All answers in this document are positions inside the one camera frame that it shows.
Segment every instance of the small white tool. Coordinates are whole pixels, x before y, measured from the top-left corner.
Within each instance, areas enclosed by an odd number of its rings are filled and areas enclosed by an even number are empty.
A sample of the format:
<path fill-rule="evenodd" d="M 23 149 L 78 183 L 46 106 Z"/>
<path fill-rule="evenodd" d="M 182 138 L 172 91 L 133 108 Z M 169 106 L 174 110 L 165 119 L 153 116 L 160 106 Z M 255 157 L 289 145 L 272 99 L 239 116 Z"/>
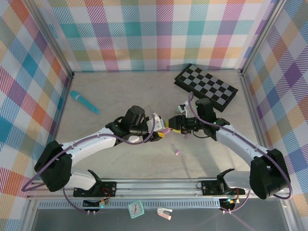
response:
<path fill-rule="evenodd" d="M 157 214 L 160 215 L 163 218 L 166 218 L 168 220 L 171 220 L 171 216 L 169 215 L 168 212 L 172 212 L 172 209 L 168 208 L 158 208 L 157 209 Z"/>

